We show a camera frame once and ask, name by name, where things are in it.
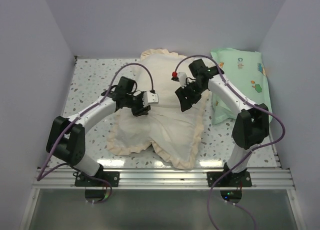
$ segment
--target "black mounting base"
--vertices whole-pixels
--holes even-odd
[[[104,184],[100,181],[94,181],[91,180],[90,178],[87,178],[86,176],[79,174],[79,173],[74,173],[75,176],[75,183],[74,186],[76,187],[102,187]],[[119,179],[120,179],[120,173],[119,172],[101,172],[99,174],[99,179],[106,180],[111,184],[112,187],[118,187],[119,185]]]
[[[214,182],[221,177],[224,172],[207,172],[207,181],[208,186],[211,187]],[[237,188],[242,183],[242,187],[252,187],[250,173],[245,171],[241,173],[241,176],[237,174],[232,174],[231,177],[223,178],[219,183],[217,183],[216,187],[234,187]]]

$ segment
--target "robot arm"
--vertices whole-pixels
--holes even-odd
[[[103,102],[101,100],[104,98],[106,91],[102,93],[101,97],[86,109],[89,110],[94,105],[96,107],[90,109],[84,115],[80,115],[80,113],[85,112],[86,109],[67,118],[62,116],[55,118],[46,146],[47,152],[50,152],[58,136],[66,126],[78,118],[70,131],[67,132],[68,136],[65,135],[59,141],[53,155],[86,175],[105,179],[103,166],[86,154],[85,135],[103,118],[123,107],[130,108],[134,116],[148,114],[151,109],[150,104],[158,103],[158,95],[149,91],[139,91],[139,94],[135,94],[133,92],[135,84],[137,83],[134,80],[121,77],[114,91],[110,91]]]
[[[199,59],[189,65],[189,69],[195,77],[189,81],[185,73],[178,73],[172,80],[179,81],[181,87],[176,90],[176,95],[180,101],[182,112],[190,109],[193,104],[201,99],[201,93],[205,90],[217,94],[230,110],[237,115],[235,125],[232,131],[232,137],[235,146],[230,159],[224,166],[227,171],[235,166],[256,144],[260,144],[265,137],[269,135],[269,118],[268,115],[251,108],[247,103],[256,105],[268,110],[264,104],[257,105],[252,100],[244,96],[232,83],[229,82],[223,73],[224,79],[229,85],[239,93],[246,102],[241,101],[225,84],[219,75],[217,68],[214,66],[208,68],[204,62]],[[247,158],[241,165],[235,168],[232,173],[243,173],[247,169]]]

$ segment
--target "terrazzo surface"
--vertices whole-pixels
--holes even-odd
[[[137,62],[138,59],[78,59],[68,100],[63,116],[73,115],[93,103],[109,86],[114,73],[124,64]],[[121,76],[133,77],[130,67],[122,71]],[[232,129],[234,120],[226,120],[218,125],[212,125],[214,114],[211,100],[207,101],[203,116],[204,132],[198,147],[195,168],[221,168],[229,159],[233,150]],[[170,163],[163,161],[152,147],[139,154],[116,156],[108,151],[107,135],[115,124],[115,114],[110,115],[95,125],[85,136],[86,152],[105,168],[172,168]],[[62,163],[52,157],[49,166]],[[277,167],[272,146],[265,147],[253,153],[248,167]]]

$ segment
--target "lavender wall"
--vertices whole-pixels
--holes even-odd
[[[285,0],[46,0],[73,54],[257,49]]]
[[[320,229],[320,0],[286,0],[260,51],[272,108],[287,128],[280,160],[291,169],[308,229]]]
[[[0,0],[0,229],[19,227],[73,62],[45,0]]]

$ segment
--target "pillow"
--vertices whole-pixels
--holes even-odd
[[[224,48],[212,50],[211,55],[235,87],[257,104],[264,103],[272,112],[268,79],[261,53]],[[219,96],[213,94],[212,99],[213,109],[215,110],[212,124],[237,117]]]
[[[115,155],[139,153],[152,145],[155,152],[175,168],[194,167],[198,144],[204,130],[203,113],[209,91],[191,109],[182,113],[175,91],[180,87],[171,80],[176,65],[184,58],[167,50],[149,50],[141,55],[141,64],[153,77],[159,103],[151,106],[148,115],[134,117],[130,109],[118,111],[116,124],[107,138],[109,151]],[[180,65],[178,72],[192,76],[188,65],[192,59]],[[151,90],[149,75],[142,68],[133,69],[138,90]]]

